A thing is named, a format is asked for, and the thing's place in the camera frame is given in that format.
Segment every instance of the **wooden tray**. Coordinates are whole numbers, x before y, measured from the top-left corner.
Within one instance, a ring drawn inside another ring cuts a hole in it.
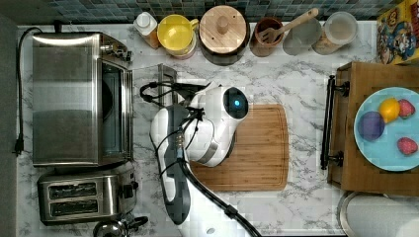
[[[364,157],[354,137],[355,116],[368,96],[388,87],[419,93],[418,78],[419,68],[410,66],[352,62],[338,68],[336,84],[350,81],[351,89],[348,98],[337,93],[334,99],[329,154],[343,151],[344,161],[343,167],[329,163],[329,183],[345,191],[419,196],[419,167],[404,172],[382,170]]]

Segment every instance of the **cereal box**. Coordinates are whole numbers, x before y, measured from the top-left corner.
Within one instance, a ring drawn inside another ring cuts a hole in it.
[[[377,60],[419,65],[419,0],[404,0],[377,19]]]

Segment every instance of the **tile backsplash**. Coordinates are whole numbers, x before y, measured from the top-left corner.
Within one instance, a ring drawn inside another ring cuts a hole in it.
[[[249,22],[278,17],[287,22],[311,8],[319,9],[318,19],[345,11],[358,20],[376,19],[399,0],[43,0],[72,24],[132,23],[141,12],[157,20],[170,14],[200,18],[208,9],[229,5],[242,12]]]

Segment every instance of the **blue plate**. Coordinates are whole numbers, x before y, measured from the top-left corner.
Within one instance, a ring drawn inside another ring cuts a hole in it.
[[[386,171],[406,171],[419,165],[419,151],[406,156],[397,148],[397,140],[403,136],[419,142],[419,112],[407,118],[397,118],[385,125],[381,137],[374,141],[363,139],[358,133],[358,122],[366,112],[378,111],[378,107],[385,99],[394,97],[397,101],[406,99],[416,110],[419,109],[419,95],[411,90],[390,87],[370,95],[360,106],[355,116],[354,134],[358,148],[363,155],[375,166]]]

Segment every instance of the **marble countertop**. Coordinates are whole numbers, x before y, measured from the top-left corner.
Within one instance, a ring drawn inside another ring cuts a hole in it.
[[[52,26],[43,26],[53,32]],[[207,61],[199,48],[187,60],[170,57],[163,48],[147,46],[131,25],[64,26],[64,32],[100,31],[125,43],[133,52],[133,84],[144,84],[141,68],[163,63],[178,71],[181,80],[216,82],[244,90],[253,104],[281,104],[290,134],[290,167],[283,191],[217,193],[236,206],[264,236],[344,234],[336,213],[344,192],[327,184],[320,169],[320,150],[329,75],[350,61],[374,61],[376,23],[359,22],[358,36],[331,55],[307,50],[298,56],[284,53],[282,44],[268,57],[256,57],[247,47],[244,56],[230,66]],[[25,152],[18,158],[18,236],[92,236],[96,223],[46,227],[40,222],[37,180],[46,168],[32,165],[32,41],[23,51]],[[135,215],[149,222],[131,236],[180,236],[166,214],[158,177],[157,160],[148,138],[157,109],[139,96],[134,98],[134,165],[140,182]]]

